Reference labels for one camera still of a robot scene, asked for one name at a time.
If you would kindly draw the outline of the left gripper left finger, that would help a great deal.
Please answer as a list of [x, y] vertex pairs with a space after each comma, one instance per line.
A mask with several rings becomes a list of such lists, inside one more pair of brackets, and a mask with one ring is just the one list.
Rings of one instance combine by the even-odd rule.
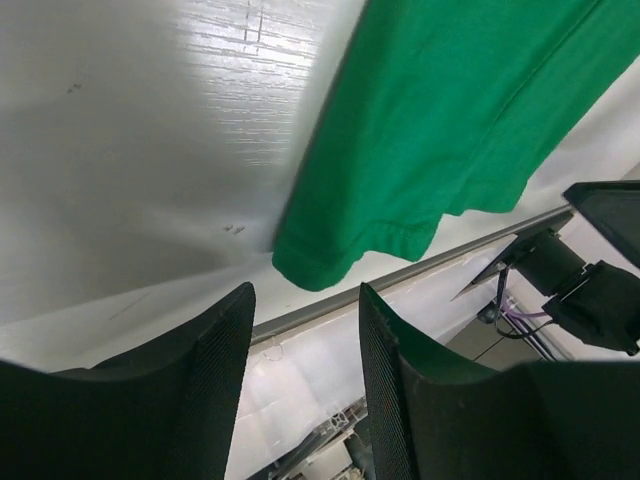
[[224, 477], [256, 306], [243, 283], [90, 369], [1, 365], [5, 479]]

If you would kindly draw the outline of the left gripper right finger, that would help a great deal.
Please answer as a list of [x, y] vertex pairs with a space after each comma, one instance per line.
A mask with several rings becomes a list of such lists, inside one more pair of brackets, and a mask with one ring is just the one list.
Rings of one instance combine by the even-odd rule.
[[636, 362], [496, 371], [413, 327], [368, 284], [358, 313], [378, 478], [638, 477]]

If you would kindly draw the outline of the green t shirt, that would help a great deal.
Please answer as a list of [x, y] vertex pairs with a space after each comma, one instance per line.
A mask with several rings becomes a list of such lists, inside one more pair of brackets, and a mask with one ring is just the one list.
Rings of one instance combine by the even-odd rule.
[[512, 211], [639, 59], [635, 1], [369, 1], [276, 235], [307, 291], [367, 252], [420, 260], [445, 216]]

